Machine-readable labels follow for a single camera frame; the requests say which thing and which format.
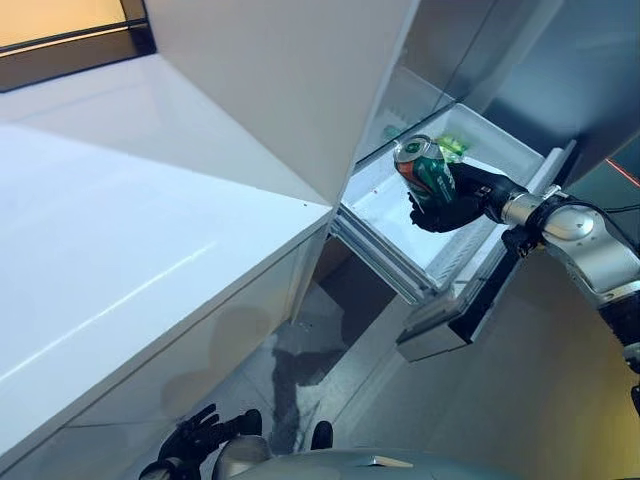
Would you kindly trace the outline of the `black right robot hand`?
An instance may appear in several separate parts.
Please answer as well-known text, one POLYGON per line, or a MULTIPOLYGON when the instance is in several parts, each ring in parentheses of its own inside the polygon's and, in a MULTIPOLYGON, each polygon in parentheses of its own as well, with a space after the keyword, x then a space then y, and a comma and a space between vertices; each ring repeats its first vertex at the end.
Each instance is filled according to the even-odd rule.
POLYGON ((455 181, 456 198, 443 206, 421 207, 411 199, 410 218, 414 225, 428 232, 444 233, 462 228, 485 215, 503 224, 506 203, 528 193, 509 177, 468 165, 456 163, 449 167, 455 181))

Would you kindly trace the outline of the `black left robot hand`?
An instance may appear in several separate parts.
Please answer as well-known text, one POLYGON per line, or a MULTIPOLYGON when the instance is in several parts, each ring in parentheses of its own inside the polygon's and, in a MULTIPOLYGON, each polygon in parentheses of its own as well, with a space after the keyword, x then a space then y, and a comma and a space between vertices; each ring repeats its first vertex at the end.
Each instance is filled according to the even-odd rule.
POLYGON ((199 467, 222 443, 238 433, 236 421, 220 422, 216 404, 181 421, 162 444, 157 459, 175 459, 180 465, 199 467))

